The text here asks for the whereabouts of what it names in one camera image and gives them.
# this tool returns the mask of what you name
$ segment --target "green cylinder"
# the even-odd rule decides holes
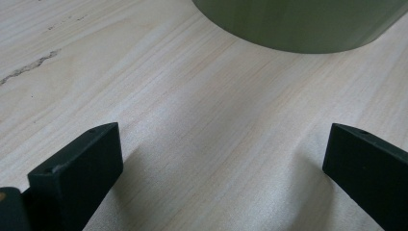
[[[377,39],[408,0],[192,0],[224,30],[277,50],[322,54]]]

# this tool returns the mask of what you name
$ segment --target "light wood grain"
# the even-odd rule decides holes
[[[408,149],[407,35],[299,55],[190,0],[1,1],[0,81],[28,67],[0,86],[0,186],[118,121],[125,170],[86,230],[381,230],[321,164],[333,122]]]

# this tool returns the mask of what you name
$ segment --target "black plastic piece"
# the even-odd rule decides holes
[[[18,207],[13,216],[26,214],[34,231],[82,230],[122,171],[117,123],[92,128],[28,174],[30,188],[21,196],[24,208]],[[0,201],[2,222],[3,211],[21,201],[15,190],[11,204]]]
[[[407,152],[366,131],[333,124],[323,171],[382,228],[408,230]]]
[[[20,190],[16,188],[0,188],[0,230],[32,230]]]

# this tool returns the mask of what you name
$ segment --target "crack in wood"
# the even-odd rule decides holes
[[[16,76],[18,76],[18,75],[20,75],[20,74],[22,74],[22,73],[24,73],[26,71],[30,71],[30,70],[32,70],[34,68],[37,68],[37,67],[41,66],[42,63],[44,63],[44,61],[46,61],[48,59],[51,59],[53,57],[56,57],[58,55],[58,53],[60,53],[60,51],[61,51],[61,49],[51,51],[49,55],[44,56],[44,57],[40,58],[39,60],[36,60],[35,62],[32,62],[32,63],[30,63],[28,65],[25,65],[25,66],[15,70],[15,71],[13,71],[12,74],[8,75],[6,78],[4,78],[4,79],[2,79],[0,81],[0,86],[6,84],[6,82],[12,77],[16,77]]]

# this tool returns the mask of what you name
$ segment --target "black clamp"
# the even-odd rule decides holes
[[[34,168],[30,188],[0,188],[0,230],[82,230],[123,171],[117,123],[92,128]]]
[[[366,131],[333,124],[323,163],[385,230],[408,230],[408,153]]]

